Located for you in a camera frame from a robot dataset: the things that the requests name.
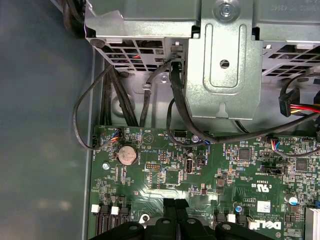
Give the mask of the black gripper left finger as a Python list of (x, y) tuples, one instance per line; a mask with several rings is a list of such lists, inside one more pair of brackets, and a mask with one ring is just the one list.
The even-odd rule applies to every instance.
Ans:
[(163, 217), (151, 218), (146, 227), (127, 221), (93, 237), (94, 240), (175, 240), (177, 236), (176, 201), (163, 199)]

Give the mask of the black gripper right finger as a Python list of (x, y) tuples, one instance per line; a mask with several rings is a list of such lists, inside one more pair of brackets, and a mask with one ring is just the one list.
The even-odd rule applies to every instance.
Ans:
[(233, 222), (220, 222), (215, 229), (189, 217), (185, 199), (175, 201), (177, 223), (183, 240), (252, 240), (253, 232)]

